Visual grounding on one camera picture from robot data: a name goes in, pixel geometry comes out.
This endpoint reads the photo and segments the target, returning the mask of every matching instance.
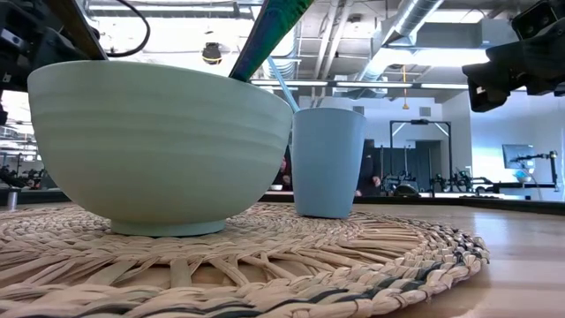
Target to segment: ceramic bowl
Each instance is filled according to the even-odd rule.
[[[28,79],[46,169],[114,232],[220,231],[280,168],[292,111],[260,88],[155,64],[53,64]]]

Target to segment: cup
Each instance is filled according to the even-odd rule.
[[[351,110],[300,110],[292,126],[292,182],[301,216],[346,218],[359,178],[365,117]]]

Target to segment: table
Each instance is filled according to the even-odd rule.
[[[367,204],[354,209],[452,223],[481,236],[491,252],[491,264],[469,281],[434,296],[430,303],[387,317],[565,317],[565,217],[450,206]],[[155,271],[145,281],[158,285],[160,275]]]

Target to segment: ceiling light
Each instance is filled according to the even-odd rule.
[[[422,84],[420,87],[428,89],[469,89],[467,84]]]
[[[0,150],[0,155],[37,155],[35,151]]]
[[[485,17],[475,10],[436,10],[426,18],[426,23],[478,23]]]
[[[252,80],[251,83],[253,85],[258,86],[280,86],[278,80],[264,80],[264,79],[255,79]],[[284,84],[287,86],[294,86],[294,87],[324,87],[327,86],[328,83],[322,80],[285,80]]]
[[[267,91],[268,91],[268,90],[283,90],[282,87],[262,86],[262,85],[259,86],[259,87],[260,87],[260,88],[263,88],[263,89],[265,89],[265,90],[267,90]],[[288,87],[288,89],[289,89],[290,91],[297,91],[297,90],[298,90],[297,87]]]
[[[460,67],[488,61],[484,49],[421,49],[406,64]]]
[[[135,8],[139,11],[219,11],[219,12],[233,12],[232,7],[214,7],[214,6],[168,6],[168,5],[136,5]],[[121,5],[91,5],[88,7],[91,11],[129,11],[126,6]]]
[[[367,87],[367,88],[410,88],[410,83],[383,83],[383,82],[337,82],[338,87]]]

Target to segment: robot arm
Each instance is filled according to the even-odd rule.
[[[0,96],[26,92],[27,76],[45,65],[107,59],[99,38],[74,0],[0,0]],[[0,125],[7,117],[0,105]]]
[[[520,41],[487,49],[488,63],[463,67],[475,112],[502,106],[520,87],[528,95],[565,95],[565,3],[538,1],[513,19],[512,28]]]

